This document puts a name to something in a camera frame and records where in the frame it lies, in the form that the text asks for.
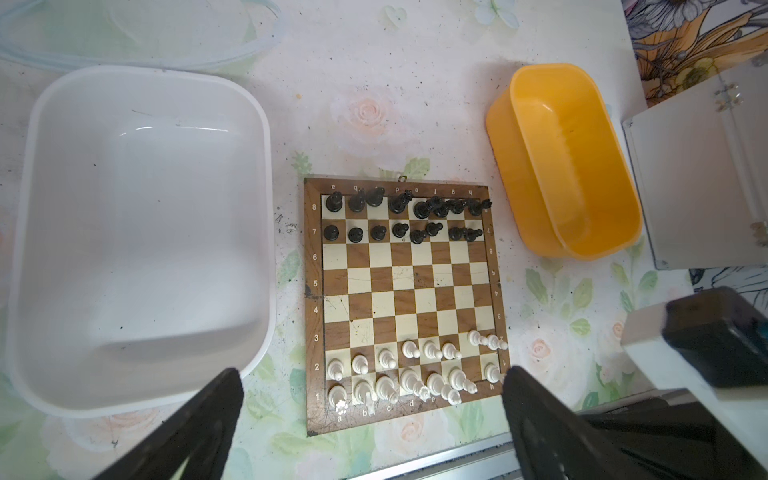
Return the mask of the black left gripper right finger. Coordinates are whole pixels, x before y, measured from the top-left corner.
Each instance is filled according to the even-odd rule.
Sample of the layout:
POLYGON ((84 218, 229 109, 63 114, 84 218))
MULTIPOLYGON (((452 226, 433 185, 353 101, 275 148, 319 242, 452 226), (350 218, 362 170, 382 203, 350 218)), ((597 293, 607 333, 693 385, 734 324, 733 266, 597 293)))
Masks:
POLYGON ((523 478, 651 477, 525 369, 507 371, 502 401, 523 478))

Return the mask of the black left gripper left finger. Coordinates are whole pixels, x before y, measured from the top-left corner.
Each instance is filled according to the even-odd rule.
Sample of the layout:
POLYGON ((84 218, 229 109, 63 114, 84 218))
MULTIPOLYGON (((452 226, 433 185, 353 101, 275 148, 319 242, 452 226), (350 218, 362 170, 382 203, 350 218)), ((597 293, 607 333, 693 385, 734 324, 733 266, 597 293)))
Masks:
POLYGON ((220 479, 244 399, 240 373, 222 370, 99 479, 220 479))

